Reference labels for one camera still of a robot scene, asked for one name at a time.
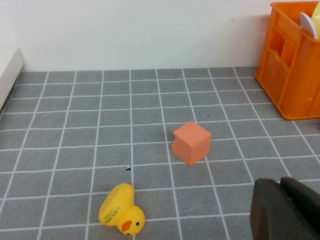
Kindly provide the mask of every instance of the white wall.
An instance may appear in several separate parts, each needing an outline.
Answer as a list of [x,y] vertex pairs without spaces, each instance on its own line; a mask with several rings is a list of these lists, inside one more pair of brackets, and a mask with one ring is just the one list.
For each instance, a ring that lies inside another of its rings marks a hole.
[[272,1],[0,2],[0,46],[19,47],[25,71],[54,71],[257,65]]

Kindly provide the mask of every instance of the spoon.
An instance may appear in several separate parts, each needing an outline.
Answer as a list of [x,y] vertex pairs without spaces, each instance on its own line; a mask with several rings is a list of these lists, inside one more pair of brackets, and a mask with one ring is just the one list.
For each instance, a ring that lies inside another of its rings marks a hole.
[[314,21],[312,21],[312,19],[304,12],[300,12],[300,21],[302,29],[314,39],[318,39],[317,29]]

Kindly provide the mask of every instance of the orange basket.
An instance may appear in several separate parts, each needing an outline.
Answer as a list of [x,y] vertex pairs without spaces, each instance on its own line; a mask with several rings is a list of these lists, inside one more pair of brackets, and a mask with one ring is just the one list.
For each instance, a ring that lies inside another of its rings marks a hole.
[[255,77],[286,120],[320,118],[320,40],[305,33],[300,12],[318,2],[275,2]]

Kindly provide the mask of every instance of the duck beak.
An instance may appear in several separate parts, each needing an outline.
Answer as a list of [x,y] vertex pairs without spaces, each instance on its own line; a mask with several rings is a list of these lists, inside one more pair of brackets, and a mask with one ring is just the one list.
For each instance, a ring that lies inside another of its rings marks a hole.
[[126,221],[126,222],[122,225],[122,231],[123,231],[123,232],[127,231],[127,230],[130,228],[131,224],[132,224],[132,221]]

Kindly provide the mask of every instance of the yellow rubber duck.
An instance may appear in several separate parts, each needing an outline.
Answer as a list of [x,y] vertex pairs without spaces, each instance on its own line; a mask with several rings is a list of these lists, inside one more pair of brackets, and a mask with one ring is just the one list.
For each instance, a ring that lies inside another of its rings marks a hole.
[[126,235],[136,235],[145,225],[145,214],[134,205],[135,189],[132,185],[117,185],[104,200],[99,221],[106,226],[117,226]]

